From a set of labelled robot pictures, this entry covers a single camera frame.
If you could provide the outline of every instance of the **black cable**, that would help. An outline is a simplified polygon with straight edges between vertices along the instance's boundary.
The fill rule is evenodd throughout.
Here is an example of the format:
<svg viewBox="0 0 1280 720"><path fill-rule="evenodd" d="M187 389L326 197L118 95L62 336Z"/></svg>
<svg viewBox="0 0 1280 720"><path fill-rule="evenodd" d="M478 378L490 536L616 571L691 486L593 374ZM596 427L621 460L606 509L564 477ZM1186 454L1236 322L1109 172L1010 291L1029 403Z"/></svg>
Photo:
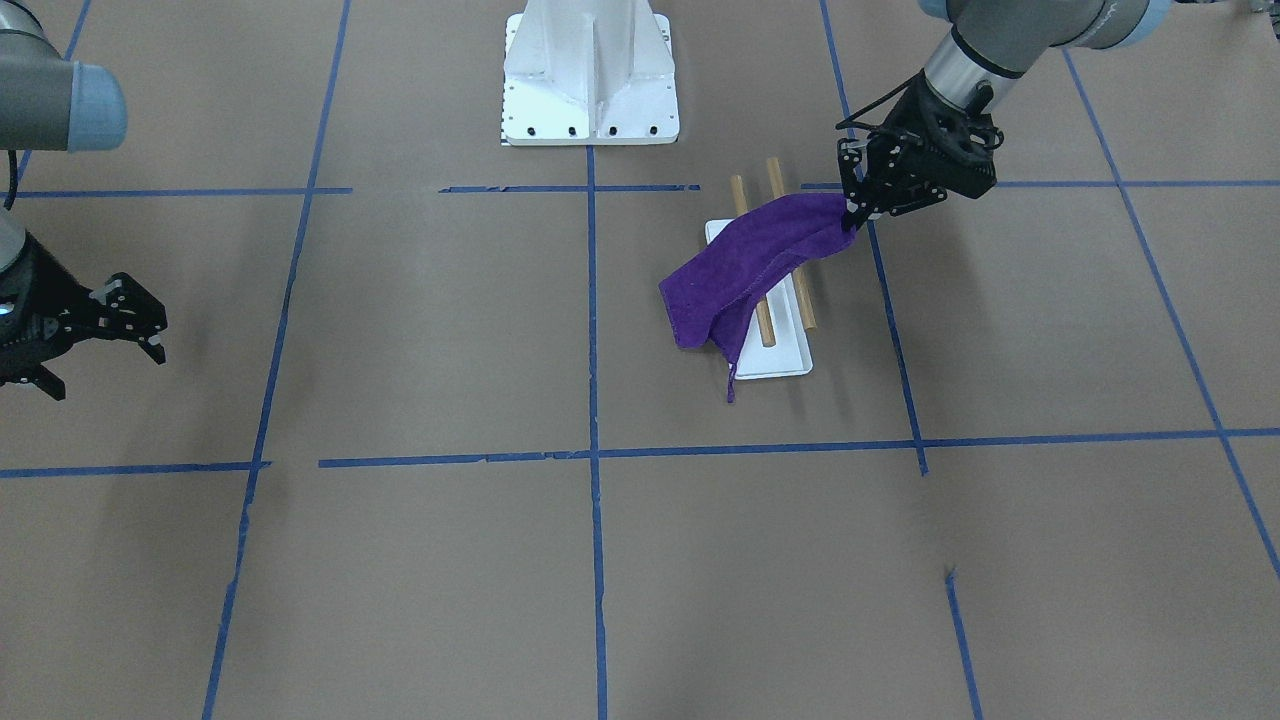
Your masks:
<svg viewBox="0 0 1280 720"><path fill-rule="evenodd" d="M854 120L856 120L858 118L865 115L867 113L870 113L876 108L879 108L884 102L888 102L895 95L897 95L899 92L902 92L904 90L906 90L906 86L911 85L913 79L915 79L914 76L906 78L906 81L902 85L900 85L900 86L895 87L893 90L888 91L879 100L872 102L870 105L863 108L861 110L854 113L852 115L849 115L847 118L845 118L845 120L842 123L840 123L838 126L836 126L836 129L847 129L847 128L851 128L851 127L859 127L859 124L861 124L861 123L855 124Z"/></svg>
<svg viewBox="0 0 1280 720"><path fill-rule="evenodd" d="M4 209L12 210L13 201L18 199L18 151L9 151L9 195L4 199Z"/></svg>

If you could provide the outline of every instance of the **white tray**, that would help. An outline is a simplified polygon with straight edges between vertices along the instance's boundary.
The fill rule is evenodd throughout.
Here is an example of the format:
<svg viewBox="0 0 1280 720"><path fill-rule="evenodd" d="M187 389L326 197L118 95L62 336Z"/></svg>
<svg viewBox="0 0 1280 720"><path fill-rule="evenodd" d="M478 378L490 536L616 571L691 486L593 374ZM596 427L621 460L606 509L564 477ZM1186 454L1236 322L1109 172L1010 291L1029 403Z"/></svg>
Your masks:
<svg viewBox="0 0 1280 720"><path fill-rule="evenodd" d="M707 245L710 245L731 222L708 220ZM753 313L751 324L746 331L746 342L742 345L742 355L737 360L737 372L733 374L740 380L787 378L804 375L813 370L809 337L800 320L800 302L796 300L796 288L790 274L773 286L768 299L773 334L778 342L773 347L764 347L760 342L760 325L755 320L755 313Z"/></svg>

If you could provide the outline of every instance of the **light blue cap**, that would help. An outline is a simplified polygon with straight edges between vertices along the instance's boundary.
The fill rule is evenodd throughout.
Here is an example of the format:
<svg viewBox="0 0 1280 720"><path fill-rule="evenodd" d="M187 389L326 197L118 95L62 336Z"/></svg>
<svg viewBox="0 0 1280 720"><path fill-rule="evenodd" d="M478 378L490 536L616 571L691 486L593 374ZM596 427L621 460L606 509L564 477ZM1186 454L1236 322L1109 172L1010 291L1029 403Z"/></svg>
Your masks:
<svg viewBox="0 0 1280 720"><path fill-rule="evenodd" d="M1146 38L1148 35L1160 27L1160 23L1165 20L1165 15L1169 13L1169 6L1172 0L1151 0L1147 3L1147 12L1142 14L1142 19L1138 20L1138 27L1133 28L1124 40L1116 42L1111 47L1124 47L1125 45L1133 45L1139 40Z"/></svg>
<svg viewBox="0 0 1280 720"><path fill-rule="evenodd" d="M942 20L950 19L947 18L947 0L916 0L916 3L920 4L925 15L933 15Z"/></svg>
<svg viewBox="0 0 1280 720"><path fill-rule="evenodd" d="M124 142L128 129L124 92L111 70L101 65L76 63L67 150L114 150Z"/></svg>

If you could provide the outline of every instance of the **grid line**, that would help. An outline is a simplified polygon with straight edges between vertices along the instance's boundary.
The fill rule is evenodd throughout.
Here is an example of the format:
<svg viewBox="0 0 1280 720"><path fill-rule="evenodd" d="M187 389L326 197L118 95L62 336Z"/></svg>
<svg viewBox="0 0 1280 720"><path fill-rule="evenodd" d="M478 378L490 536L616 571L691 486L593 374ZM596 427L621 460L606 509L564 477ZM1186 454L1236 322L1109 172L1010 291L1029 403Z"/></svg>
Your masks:
<svg viewBox="0 0 1280 720"><path fill-rule="evenodd" d="M451 184L439 195L516 193L516 192L699 192L700 184Z"/></svg>
<svg viewBox="0 0 1280 720"><path fill-rule="evenodd" d="M269 461L257 464L266 468ZM175 465L100 465L84 468L15 468L0 470L0 479L27 478L91 478L105 475L160 475L183 473L233 473L253 468L252 461L244 462L182 462Z"/></svg>
<svg viewBox="0 0 1280 720"><path fill-rule="evenodd" d="M960 665L964 667L964 684L969 688L969 706L973 720L982 720L982 698L978 696L978 679L973 673L973 660L969 656L969 637L964 632L964 618L960 615L960 601L956 598L956 571L947 573L947 605L951 606L951 624L956 630L956 646L960 650Z"/></svg>
<svg viewBox="0 0 1280 720"><path fill-rule="evenodd" d="M831 55L831 70L836 77L836 94L840 96L840 109L845 117L849 117L851 110L849 108L849 95L845 92L845 73L840 67L840 51L836 49L836 33L831 24L831 9L827 6L827 0L818 0L818 6L822 10L822 26L827 35L827 53ZM849 137L854 137L852 129L849 131ZM858 169L858 176L861 177L861 168ZM835 190L844 192L844 187L838 183ZM920 465L920 475L928 475L929 460L922 443L920 420L915 411L915 397L911 393L911 375L906 369L902 338L897 332L897 319L893 314L893 296L888 290L888 275L884 273L884 258L881 255L879 234L874 220L867 223L867 237L872 246L872 259L876 261L876 278L879 282L881 296L884 302L884 320L888 323L888 337L893 345L893 356L897 361L899 379L902 384L902 402L906 405L906 420L911 428L911 439L915 443L915 459Z"/></svg>
<svg viewBox="0 0 1280 720"><path fill-rule="evenodd" d="M351 195L351 187L186 187L157 190L33 190L18 197L63 200L72 197L250 197L259 195Z"/></svg>
<svg viewBox="0 0 1280 720"><path fill-rule="evenodd" d="M595 147L586 146L586 263L588 263L588 366L589 416L591 448L591 559L595 578L595 702L596 716L609 716L609 674L605 657L604 630L604 530L600 507L600 379L599 379L599 306L596 293L596 223L595 223Z"/></svg>
<svg viewBox="0 0 1280 720"><path fill-rule="evenodd" d="M1129 188L1120 174L1120 168L1116 164L1115 155L1111 152L1111 143L1107 142L1106 133L1102 132L1102 123L1098 122L1098 115L1093 109L1093 102L1089 101L1089 95L1084 90L1084 81L1080 78L1075 61L1071 60L1071 54L1068 53L1066 49L1062 50L1062 58L1066 60L1068 70L1071 73L1071 81L1075 82L1075 88L1080 95L1080 100L1084 102L1084 109L1089 115L1089 122L1093 124L1093 132L1098 136L1098 143L1102 146L1102 154L1106 156L1107 165L1111 168L1111 174L1115 178L1115 186L1120 191L1120 196L1124 199L1125 210L1129 213L1129 220L1133 223L1134 233L1138 236L1138 243L1142 246L1142 254L1147 260L1147 266L1151 269L1151 275L1156 282L1156 288L1160 291L1160 297L1165 304L1169 320L1172 323L1174 331L1178 333L1178 342L1183 346L1183 354L1187 356L1187 364L1190 366L1192 374L1196 377L1196 384L1199 387L1204 407L1208 410L1210 419L1213 421L1213 429L1217 432L1219 441L1222 445L1222 451L1226 454L1228 464L1230 464L1231 473L1235 475L1235 483L1240 489L1240 496L1244 498L1244 505L1249 511L1249 516L1253 519L1253 525L1258 532L1258 538L1262 541L1262 547L1266 551L1267 560L1271 562L1271 570L1275 573L1276 579L1280 580L1280 556L1276 553L1275 543L1271 541L1271 533L1267 530L1267 524L1262 519L1262 512L1258 510L1258 505L1253 498L1253 491L1249 488L1249 482L1244 477L1244 470L1240 468L1240 462L1235 456L1235 450L1231 447L1231 438L1228 434L1226 428L1222 425L1217 405L1213 402L1213 396L1210 393L1208 383L1204 380L1204 374L1201 372L1199 361L1196 360L1196 352L1192 350L1190 340L1187 337L1187 332L1183 328L1183 322L1178 314L1178 309L1174 306L1172 296L1169 293L1165 278L1160 273L1160 265L1156 263L1156 255L1151 249L1151 243L1147 241L1147 232L1142 227L1142 220L1138 218L1138 210L1134 208L1133 199L1129 196Z"/></svg>
<svg viewBox="0 0 1280 720"><path fill-rule="evenodd" d="M1153 181L1070 181L1029 179L1000 181L993 190L1062 188L1062 187L1280 187L1280 179L1153 179ZM800 190L844 190L838 182L805 182Z"/></svg>
<svg viewBox="0 0 1280 720"><path fill-rule="evenodd" d="M250 529L250 506L253 505L253 495L257 491L257 480L261 470L262 451L266 445L268 428L271 420L271 402L275 397L276 380L280 373L280 359L284 354L284 338L289 327L289 306L293 300L293 286L298 277L298 263L302 258L302 247L306 241L307 224L311 219L311 202L315 197L316 178L320 173L320 158L324 154L325 133L329 127L329 110L333 106L334 88L338 85L338 70L342 67L342 50L347 37L347 20L351 17L351 1L343 0L342 15L338 19L338 37L334 41L333 60L329 65L329 83L325 88L324 104L320 108L320 124L316 129L315 147L311 152L311 172L307 176L307 192L302 197L302 211L298 218L298 232L293 241L293 255L289 259L289 274L284 284L284 300L280 305L280 320L276 325L275 347L271 352L271 365L268 370L266 389L262 396L262 413L259 419L257 438L253 443L253 468L248 471L244 483L244 501L241 506L239 533L236 546L236 565L232 580L227 585L227 594L223 601L223 614L218 628L218 641L214 648L214 659L209 671L209 687L205 692L205 705L202 720L211 720L214 703L218 700L218 684L221 680L223 659L227 653L227 639L230 634L232 614L236 607L236 593L239 588L241 570L244 564L244 547Z"/></svg>
<svg viewBox="0 0 1280 720"><path fill-rule="evenodd" d="M1280 437L1280 428L1236 428L1225 430L1231 437ZM1142 430L1121 433L1075 433L1036 436L989 436L957 438L920 438L927 448L940 447L1020 447L1039 445L1107 445L1130 442L1170 442L1216 439L1217 429ZM667 447L602 447L595 454L602 460L634 457L681 457L698 455L786 455L797 452L867 452L877 450L913 450L914 438L883 441L849 441L769 445L703 445ZM339 457L317 462L320 469L394 468L408 465L456 465L472 462L538 462L544 460L589 460L591 450L557 450L547 452L506 452L470 455L410 455L389 457Z"/></svg>

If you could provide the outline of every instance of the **white metal base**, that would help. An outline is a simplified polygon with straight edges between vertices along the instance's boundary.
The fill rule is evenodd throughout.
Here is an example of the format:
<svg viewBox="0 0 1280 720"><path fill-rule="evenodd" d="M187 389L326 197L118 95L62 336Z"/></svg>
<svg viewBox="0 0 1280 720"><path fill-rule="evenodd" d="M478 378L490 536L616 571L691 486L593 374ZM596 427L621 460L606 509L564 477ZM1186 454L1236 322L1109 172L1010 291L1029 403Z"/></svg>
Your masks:
<svg viewBox="0 0 1280 720"><path fill-rule="evenodd" d="M666 46L671 65L671 20L648 10L648 3L636 5L632 53L653 53ZM507 53L520 29L525 13L507 20ZM611 86L603 79L605 63L626 63L632 58L600 56L595 19L581 15L581 33L589 38L576 51L576 63L585 65L581 92L564 92L564 85L552 78L549 54L566 49L535 46L530 53L547 54L547 68L538 73L512 73L507 68L502 92L502 141L506 145L660 145L680 136L680 111L676 104L676 76L631 74L625 82ZM660 45L657 38L660 33Z"/></svg>
<svg viewBox="0 0 1280 720"><path fill-rule="evenodd" d="M731 222L709 220L707 223L707 243L710 245ZM791 282L791 275L782 278L782 282L773 286L768 299L769 315L773 319L773 336L777 338L777 343L773 347L764 347L764 343L760 342L759 322L753 314L751 324L746 331L746 342L742 345L742 355L737 359L737 372L733 373L736 379L786 378L804 375L813 370L809 336L805 334L804 323L800 320L800 301L796 300L796 288Z"/></svg>

